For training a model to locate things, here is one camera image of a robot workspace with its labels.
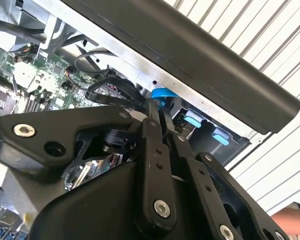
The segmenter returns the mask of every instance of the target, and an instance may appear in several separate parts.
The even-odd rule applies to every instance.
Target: green circuit board
[[[85,91],[73,87],[71,90],[62,88],[66,79],[65,70],[70,65],[67,61],[57,55],[49,58],[39,58],[30,63],[14,62],[14,53],[5,52],[0,49],[0,79],[12,86],[12,75],[14,75],[19,88],[31,92],[41,86],[52,92],[50,110],[62,110],[68,108],[94,107],[99,104],[85,98]],[[88,88],[96,82],[96,79],[80,71],[71,75],[71,79],[83,88]],[[120,97],[120,93],[109,87],[98,90],[101,94]]]

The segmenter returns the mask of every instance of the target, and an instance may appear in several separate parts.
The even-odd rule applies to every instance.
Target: motherboard
[[[0,49],[0,84],[12,90],[13,80],[15,80],[17,88],[26,93],[24,99],[32,98],[33,101],[38,95],[46,94],[44,102],[48,102],[48,107],[46,105],[38,106],[38,108],[32,106],[32,110],[50,111],[99,106],[98,103],[85,98],[86,91],[84,90],[98,81],[98,78],[74,70],[67,61],[55,54],[38,60],[33,60],[30,56],[23,57],[22,61],[18,58],[19,56],[14,52],[5,52]],[[80,88],[73,86],[68,81],[69,77]],[[120,92],[111,85],[102,86],[97,92],[112,97],[122,97]],[[24,112],[26,107],[29,108],[29,104],[27,101],[19,101],[14,112]]]

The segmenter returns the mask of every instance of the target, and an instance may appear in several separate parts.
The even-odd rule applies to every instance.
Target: chip
[[[61,68],[58,67],[58,66],[54,66],[53,72],[54,72],[55,74],[58,74],[58,75],[59,75],[59,74],[61,73]]]

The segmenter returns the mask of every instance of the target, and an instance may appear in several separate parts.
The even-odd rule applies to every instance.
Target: black side panel
[[[300,102],[162,0],[62,0],[262,134]]]

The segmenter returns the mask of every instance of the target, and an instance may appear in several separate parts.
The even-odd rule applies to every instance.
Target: black cable
[[[79,49],[81,55],[87,53],[86,50],[84,50],[84,49],[81,48],[80,46],[77,45],[76,47]],[[95,70],[96,72],[100,72],[100,71],[101,71],[101,68],[95,63],[95,61],[93,61],[93,59],[92,59],[90,56],[86,56],[85,59],[86,59],[87,62],[91,65],[91,67],[94,68],[94,70]]]
[[[42,40],[34,35],[43,34],[45,30],[26,28],[0,20],[0,31],[22,38],[30,43],[39,45]]]
[[[85,39],[86,39],[86,36],[85,36],[85,35],[79,34],[79,35],[77,35],[77,36],[73,36],[73,37],[67,39],[67,40],[62,44],[61,47],[63,48],[63,47],[69,46],[69,45],[71,45],[71,44],[80,42],[80,41],[85,40]]]
[[[104,70],[95,70],[95,71],[88,71],[88,70],[82,70],[80,69],[80,67],[78,67],[78,61],[82,58],[87,58],[90,57],[92,55],[96,55],[96,54],[105,54],[105,55],[111,55],[111,56],[115,56],[113,53],[109,52],[108,50],[94,50],[94,51],[89,51],[87,53],[81,54],[80,56],[76,57],[76,59],[74,60],[74,66],[76,69],[78,69],[79,71],[83,72],[84,74],[89,74],[89,75],[96,75],[96,74],[103,74],[105,71]]]
[[[135,110],[147,115],[147,109],[141,106],[144,103],[145,98],[135,87],[132,87],[127,81],[127,79],[106,77],[105,79],[100,80],[88,87],[88,90],[85,93],[85,98],[94,103],[103,105],[116,105],[125,109]],[[121,99],[118,97],[102,95],[100,93],[95,92],[97,89],[101,88],[105,84],[112,84],[116,86],[118,89],[125,92],[130,99]]]

